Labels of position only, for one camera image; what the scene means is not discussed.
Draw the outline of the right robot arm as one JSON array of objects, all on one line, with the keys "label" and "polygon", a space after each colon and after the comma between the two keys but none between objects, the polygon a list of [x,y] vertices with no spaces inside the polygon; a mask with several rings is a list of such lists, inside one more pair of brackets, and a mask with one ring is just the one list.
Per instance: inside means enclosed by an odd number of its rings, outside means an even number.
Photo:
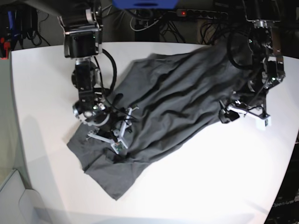
[{"label": "right robot arm", "polygon": [[[26,0],[25,4],[58,17],[64,31],[64,56],[75,60],[71,76],[78,90],[78,101],[73,113],[83,124],[93,126],[88,136],[105,142],[116,143],[124,136],[117,126],[126,129],[125,109],[117,109],[108,101],[113,92],[117,68],[112,56],[102,48],[102,7],[99,0]],[[104,54],[113,67],[113,79],[107,89],[97,61]]]}]

